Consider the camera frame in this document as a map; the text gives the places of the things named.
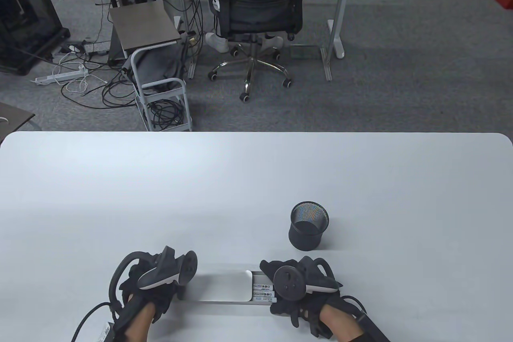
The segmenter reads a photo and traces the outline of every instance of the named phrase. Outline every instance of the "forearm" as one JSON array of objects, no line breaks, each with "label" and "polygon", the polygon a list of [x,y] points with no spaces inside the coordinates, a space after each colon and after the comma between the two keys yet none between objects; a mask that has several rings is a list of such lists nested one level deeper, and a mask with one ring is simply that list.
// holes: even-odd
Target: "forearm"
[{"label": "forearm", "polygon": [[125,332],[126,342],[146,342],[151,322],[155,316],[155,305],[148,303],[137,316]]},{"label": "forearm", "polygon": [[349,342],[363,335],[363,330],[352,315],[330,305],[324,305],[319,319],[329,327],[339,342]]}]

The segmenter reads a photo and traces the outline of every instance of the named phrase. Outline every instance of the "chrome chair base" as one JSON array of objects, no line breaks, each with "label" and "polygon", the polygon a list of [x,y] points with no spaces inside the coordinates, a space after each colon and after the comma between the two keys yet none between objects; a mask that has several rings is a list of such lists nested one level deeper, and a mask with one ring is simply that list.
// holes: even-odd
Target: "chrome chair base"
[{"label": "chrome chair base", "polygon": [[[226,67],[227,65],[235,65],[235,64],[242,64],[246,63],[247,65],[247,71],[246,71],[246,78],[244,80],[244,91],[240,94],[238,97],[242,102],[246,103],[249,101],[249,95],[251,93],[251,85],[253,83],[253,75],[255,73],[255,70],[257,67],[266,67],[269,69],[274,69],[275,71],[280,72],[281,74],[285,75],[285,80],[283,82],[283,86],[285,88],[289,88],[292,85],[292,79],[289,76],[289,72],[287,69],[282,67],[281,65],[270,63],[264,60],[261,60],[258,58],[258,56],[262,56],[266,54],[266,52],[262,52],[260,54],[257,53],[258,44],[256,42],[256,39],[254,42],[250,44],[250,52],[246,52],[244,47],[242,45],[238,44],[236,47],[233,47],[231,49],[230,53],[232,56],[237,57],[239,53],[242,53],[246,58],[243,59],[237,59],[232,61],[224,61],[220,63],[218,66],[216,66],[212,71],[208,73],[208,78],[211,81],[216,80],[218,76],[218,69],[222,67]],[[269,49],[273,53],[273,58],[275,60],[280,58],[280,51],[277,48]]]}]

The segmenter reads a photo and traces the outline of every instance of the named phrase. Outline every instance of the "black glove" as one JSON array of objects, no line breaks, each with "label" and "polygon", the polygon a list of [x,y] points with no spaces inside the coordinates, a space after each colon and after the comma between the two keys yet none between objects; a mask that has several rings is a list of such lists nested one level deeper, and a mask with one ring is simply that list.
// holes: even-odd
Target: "black glove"
[{"label": "black glove", "polygon": [[138,264],[130,267],[128,279],[119,285],[119,289],[123,291],[122,298],[124,305],[128,303],[128,298],[132,294],[133,298],[131,300],[137,299],[145,303],[152,302],[155,305],[156,310],[152,323],[155,323],[161,315],[165,314],[169,309],[169,305],[171,304],[175,294],[177,294],[178,299],[183,298],[185,286],[179,286],[176,283],[171,283],[168,285],[160,285],[154,289],[139,289],[137,287],[137,281],[144,273],[151,270],[151,268],[152,267],[148,261],[140,259]]},{"label": "black glove", "polygon": [[[267,262],[266,260],[262,260],[260,262],[260,269],[272,281],[276,270],[286,265],[297,267],[298,262],[294,259],[286,260],[285,262],[279,260]],[[277,302],[271,305],[271,314],[288,314],[294,327],[299,327],[299,317],[301,317],[310,323],[310,333],[312,335],[315,337],[322,335],[326,339],[330,339],[333,333],[329,327],[319,319],[321,309],[324,305],[330,305],[349,314],[360,312],[356,306],[346,302],[344,297],[340,296],[340,292],[315,292],[306,294],[304,298],[298,301],[285,300],[281,298],[279,294],[276,294],[276,298]]]}]

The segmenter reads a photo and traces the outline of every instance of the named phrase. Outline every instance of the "barcode label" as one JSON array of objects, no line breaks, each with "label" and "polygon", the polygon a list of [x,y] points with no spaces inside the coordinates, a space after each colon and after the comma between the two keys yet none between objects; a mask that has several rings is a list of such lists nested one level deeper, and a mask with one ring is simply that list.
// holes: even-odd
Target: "barcode label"
[{"label": "barcode label", "polygon": [[277,298],[269,298],[265,296],[254,296],[252,299],[253,302],[270,302],[270,303],[276,303]]},{"label": "barcode label", "polygon": [[272,285],[261,285],[260,283],[253,283],[253,289],[262,289],[265,291],[271,291],[273,289]]},{"label": "barcode label", "polygon": [[275,296],[275,292],[274,291],[253,290],[253,295],[273,298]]}]

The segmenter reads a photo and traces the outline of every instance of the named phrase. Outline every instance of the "white power strip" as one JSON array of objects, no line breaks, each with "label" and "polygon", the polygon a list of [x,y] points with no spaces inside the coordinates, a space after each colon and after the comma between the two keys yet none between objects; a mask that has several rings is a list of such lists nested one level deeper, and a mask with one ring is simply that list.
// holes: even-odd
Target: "white power strip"
[{"label": "white power strip", "polygon": [[84,65],[79,65],[78,71],[71,71],[66,72],[64,74],[57,74],[57,75],[50,75],[50,76],[44,76],[44,77],[37,77],[35,80],[33,80],[34,83],[37,85],[47,85],[51,83],[57,83],[57,82],[66,82],[66,80],[75,80],[79,78],[85,78],[88,75],[89,71],[87,70]]}]

